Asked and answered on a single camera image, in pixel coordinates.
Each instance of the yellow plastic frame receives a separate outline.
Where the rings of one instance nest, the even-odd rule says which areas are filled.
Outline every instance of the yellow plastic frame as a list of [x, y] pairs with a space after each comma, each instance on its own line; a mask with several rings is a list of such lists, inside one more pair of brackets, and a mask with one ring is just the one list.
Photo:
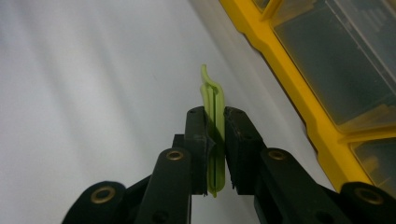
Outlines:
[[220, 0], [235, 28], [259, 50], [305, 121], [307, 134], [318, 151], [318, 162], [339, 191], [346, 182], [373, 184], [362, 170], [349, 145], [396, 137], [395, 127], [359, 133], [340, 133], [304, 81], [288, 53], [277, 39], [271, 19], [283, 0], [270, 0], [263, 12], [253, 0]]

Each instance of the brass screw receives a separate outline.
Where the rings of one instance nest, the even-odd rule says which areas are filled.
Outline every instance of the brass screw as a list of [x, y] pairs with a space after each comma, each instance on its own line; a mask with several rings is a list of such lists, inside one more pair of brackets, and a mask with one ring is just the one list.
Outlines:
[[92, 203], [106, 203], [116, 195], [116, 190], [110, 186], [104, 186], [91, 194]]
[[183, 158], [183, 153], [179, 151], [170, 151], [166, 154], [166, 158], [171, 161], [178, 161]]
[[283, 161], [283, 160], [286, 159], [285, 153], [283, 153], [283, 152], [281, 152], [279, 150], [271, 150], [271, 151], [268, 152], [268, 155], [272, 159], [277, 160], [277, 161]]
[[384, 202], [384, 198], [382, 198], [380, 194], [372, 191], [371, 189], [356, 188], [354, 192], [360, 199], [364, 200], [367, 203], [380, 205]]

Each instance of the yellow container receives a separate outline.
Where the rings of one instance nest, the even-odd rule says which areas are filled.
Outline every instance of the yellow container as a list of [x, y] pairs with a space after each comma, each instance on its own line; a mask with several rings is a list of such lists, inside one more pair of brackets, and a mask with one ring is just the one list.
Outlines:
[[370, 162], [395, 146], [395, 1], [220, 2], [301, 114], [334, 187], [361, 181], [396, 196], [396, 174], [378, 175], [382, 160]]

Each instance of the gray surface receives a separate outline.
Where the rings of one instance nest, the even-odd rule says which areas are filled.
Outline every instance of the gray surface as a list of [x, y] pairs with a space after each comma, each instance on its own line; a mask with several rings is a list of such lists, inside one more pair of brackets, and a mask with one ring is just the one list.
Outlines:
[[[202, 63], [269, 147], [329, 186], [288, 98], [219, 2], [0, 5], [0, 223], [60, 223], [88, 186], [149, 175], [202, 104]], [[256, 222], [230, 181], [216, 200], [193, 197], [192, 223]]]

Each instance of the green plastic piece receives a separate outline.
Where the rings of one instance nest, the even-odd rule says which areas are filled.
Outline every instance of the green plastic piece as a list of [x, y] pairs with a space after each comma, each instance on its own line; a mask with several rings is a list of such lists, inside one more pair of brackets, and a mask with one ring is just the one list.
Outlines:
[[205, 64], [201, 67], [201, 76], [204, 82], [201, 94], [205, 112], [209, 117], [208, 134], [216, 143], [209, 154], [207, 190], [216, 198], [217, 192], [221, 191], [225, 184], [224, 93], [221, 86], [210, 79]]

